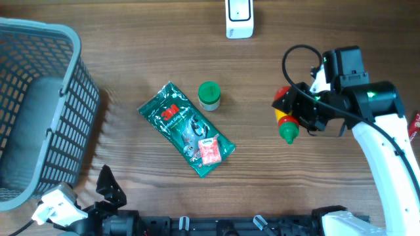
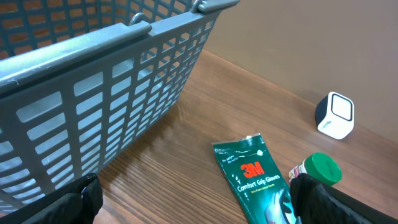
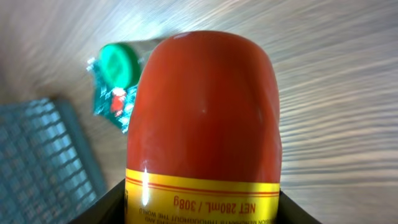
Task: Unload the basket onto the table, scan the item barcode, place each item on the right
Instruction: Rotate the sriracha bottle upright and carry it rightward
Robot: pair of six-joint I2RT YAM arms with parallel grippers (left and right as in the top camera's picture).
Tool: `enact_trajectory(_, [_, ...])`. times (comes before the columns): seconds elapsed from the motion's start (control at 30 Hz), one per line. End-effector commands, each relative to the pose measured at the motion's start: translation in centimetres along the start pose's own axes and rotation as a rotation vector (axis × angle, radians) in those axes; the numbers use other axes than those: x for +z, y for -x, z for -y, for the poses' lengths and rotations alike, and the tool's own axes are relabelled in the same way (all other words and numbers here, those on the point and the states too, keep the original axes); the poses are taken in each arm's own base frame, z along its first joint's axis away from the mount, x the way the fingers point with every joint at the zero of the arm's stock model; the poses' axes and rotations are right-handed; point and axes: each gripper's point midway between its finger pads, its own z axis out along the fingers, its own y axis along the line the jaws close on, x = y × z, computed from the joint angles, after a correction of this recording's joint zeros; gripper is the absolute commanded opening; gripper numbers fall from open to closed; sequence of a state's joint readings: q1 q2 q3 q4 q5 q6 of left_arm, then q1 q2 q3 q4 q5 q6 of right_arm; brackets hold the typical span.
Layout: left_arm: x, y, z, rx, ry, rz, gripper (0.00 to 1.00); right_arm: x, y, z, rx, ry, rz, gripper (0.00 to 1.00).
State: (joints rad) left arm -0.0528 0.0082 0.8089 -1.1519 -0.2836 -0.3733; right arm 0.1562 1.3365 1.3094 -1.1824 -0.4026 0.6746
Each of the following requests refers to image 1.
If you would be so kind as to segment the red coffee stick sachet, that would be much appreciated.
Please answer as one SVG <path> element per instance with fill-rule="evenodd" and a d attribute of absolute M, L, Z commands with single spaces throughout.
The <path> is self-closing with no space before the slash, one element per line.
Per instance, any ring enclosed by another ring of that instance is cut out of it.
<path fill-rule="evenodd" d="M 409 140 L 410 142 L 419 134 L 420 129 L 420 113 L 418 112 L 415 116 L 415 119 L 411 123 L 408 129 Z"/>

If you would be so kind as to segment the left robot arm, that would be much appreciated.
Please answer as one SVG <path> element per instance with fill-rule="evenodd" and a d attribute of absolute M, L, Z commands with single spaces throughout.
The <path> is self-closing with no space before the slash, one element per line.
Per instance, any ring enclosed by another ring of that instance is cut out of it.
<path fill-rule="evenodd" d="M 78 235 L 149 236 L 137 210 L 120 210 L 127 204 L 127 197 L 107 165 L 100 171 L 96 192 L 103 195 L 104 200 L 83 209 L 87 218 L 69 226 L 54 224 L 53 227 Z"/>

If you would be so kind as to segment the pink tissue packet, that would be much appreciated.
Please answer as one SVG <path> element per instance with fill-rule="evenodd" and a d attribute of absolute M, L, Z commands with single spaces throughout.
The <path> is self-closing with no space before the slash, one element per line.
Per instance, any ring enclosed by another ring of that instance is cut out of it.
<path fill-rule="evenodd" d="M 222 161 L 216 138 L 206 138 L 198 142 L 203 165 L 210 166 Z"/>

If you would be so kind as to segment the green cap sauce bottle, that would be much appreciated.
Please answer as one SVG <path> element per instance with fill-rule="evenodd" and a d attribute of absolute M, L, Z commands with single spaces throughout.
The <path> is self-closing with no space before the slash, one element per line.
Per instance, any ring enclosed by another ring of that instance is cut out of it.
<path fill-rule="evenodd" d="M 278 123 L 278 130 L 280 136 L 288 143 L 292 144 L 294 139 L 299 136 L 299 122 L 292 116 L 292 111 L 284 112 L 279 108 L 279 105 L 275 105 L 276 102 L 281 102 L 291 87 L 282 87 L 276 91 L 272 107 L 275 109 L 276 120 Z"/>

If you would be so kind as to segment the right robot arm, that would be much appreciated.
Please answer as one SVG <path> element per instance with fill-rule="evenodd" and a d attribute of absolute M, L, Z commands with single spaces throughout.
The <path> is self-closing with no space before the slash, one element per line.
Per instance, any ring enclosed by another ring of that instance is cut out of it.
<path fill-rule="evenodd" d="M 368 161 L 386 226 L 373 226 L 343 206 L 327 206 L 313 210 L 311 234 L 418 235 L 419 165 L 398 90 L 388 81 L 370 82 L 360 47 L 317 57 L 312 85 L 289 82 L 274 97 L 280 136 L 292 144 L 300 128 L 315 134 L 331 120 L 342 119 L 343 129 L 351 130 Z"/>

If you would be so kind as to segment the green 3M gloves packet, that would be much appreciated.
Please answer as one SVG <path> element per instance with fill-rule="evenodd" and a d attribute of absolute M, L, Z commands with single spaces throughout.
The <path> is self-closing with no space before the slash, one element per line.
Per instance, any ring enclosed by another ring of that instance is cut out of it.
<path fill-rule="evenodd" d="M 215 138 L 222 161 L 236 148 L 235 144 L 226 138 L 170 81 L 140 106 L 138 112 L 175 146 L 201 178 L 206 177 L 218 164 L 203 163 L 199 148 L 200 140 Z"/>

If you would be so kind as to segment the green lid white jar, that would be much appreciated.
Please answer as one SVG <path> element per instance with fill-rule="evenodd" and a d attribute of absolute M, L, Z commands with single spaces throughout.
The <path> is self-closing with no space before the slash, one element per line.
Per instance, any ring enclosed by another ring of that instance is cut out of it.
<path fill-rule="evenodd" d="M 206 81 L 199 86 L 198 98 L 204 110 L 214 111 L 221 103 L 221 89 L 216 82 Z"/>

